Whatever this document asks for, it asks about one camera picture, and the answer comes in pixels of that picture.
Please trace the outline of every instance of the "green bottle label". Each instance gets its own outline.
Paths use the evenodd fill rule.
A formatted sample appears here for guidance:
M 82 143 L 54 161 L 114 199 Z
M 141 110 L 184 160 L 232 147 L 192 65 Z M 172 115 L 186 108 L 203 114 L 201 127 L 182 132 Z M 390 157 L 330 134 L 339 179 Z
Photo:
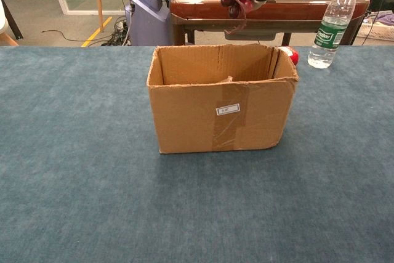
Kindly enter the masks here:
M 337 49 L 345 31 L 346 28 L 337 29 L 321 24 L 316 35 L 315 44 L 325 49 Z

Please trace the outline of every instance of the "water bottle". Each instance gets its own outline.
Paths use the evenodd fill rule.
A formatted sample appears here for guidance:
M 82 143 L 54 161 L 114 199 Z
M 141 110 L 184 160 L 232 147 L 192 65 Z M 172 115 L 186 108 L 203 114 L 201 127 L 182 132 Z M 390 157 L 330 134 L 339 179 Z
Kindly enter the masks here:
M 331 1 L 309 53 L 309 65 L 320 69 L 331 65 L 355 8 L 356 0 Z

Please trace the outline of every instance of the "floor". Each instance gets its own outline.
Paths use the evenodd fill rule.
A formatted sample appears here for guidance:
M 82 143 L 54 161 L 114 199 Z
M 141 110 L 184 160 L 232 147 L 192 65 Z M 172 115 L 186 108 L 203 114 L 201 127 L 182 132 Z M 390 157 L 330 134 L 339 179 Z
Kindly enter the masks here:
M 58 0 L 5 0 L 15 21 L 17 22 L 24 39 L 19 40 L 21 46 L 60 46 L 79 47 L 91 34 L 99 27 L 96 15 L 63 15 Z M 112 17 L 105 27 L 103 33 L 96 37 L 106 40 L 114 31 L 115 20 L 120 15 L 104 16 L 104 20 Z M 68 41 L 59 32 L 47 32 L 45 30 L 60 30 L 68 39 L 78 41 Z M 262 44 L 280 46 L 283 34 L 277 34 L 273 41 L 261 41 Z M 310 46 L 315 38 L 314 33 L 296 33 L 291 39 L 291 46 Z M 196 44 L 245 44 L 253 41 L 228 41 L 223 33 L 217 32 L 196 32 Z M 357 38 L 355 45 L 361 45 L 364 38 Z M 365 45 L 393 45 L 394 42 L 368 39 Z

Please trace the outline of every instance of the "blue carpet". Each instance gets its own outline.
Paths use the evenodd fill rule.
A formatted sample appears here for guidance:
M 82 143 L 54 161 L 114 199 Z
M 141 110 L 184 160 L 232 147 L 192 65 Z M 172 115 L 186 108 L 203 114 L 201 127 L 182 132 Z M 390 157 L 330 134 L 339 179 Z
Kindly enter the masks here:
M 301 54 L 281 143 L 159 155 L 152 47 L 0 49 L 0 262 L 394 262 L 394 50 Z

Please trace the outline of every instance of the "open cardboard box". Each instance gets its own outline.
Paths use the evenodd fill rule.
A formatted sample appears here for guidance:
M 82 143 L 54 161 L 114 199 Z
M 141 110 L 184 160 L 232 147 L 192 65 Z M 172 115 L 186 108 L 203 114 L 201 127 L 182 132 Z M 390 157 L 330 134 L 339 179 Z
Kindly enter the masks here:
M 275 47 L 156 48 L 147 86 L 160 153 L 277 145 L 298 80 Z

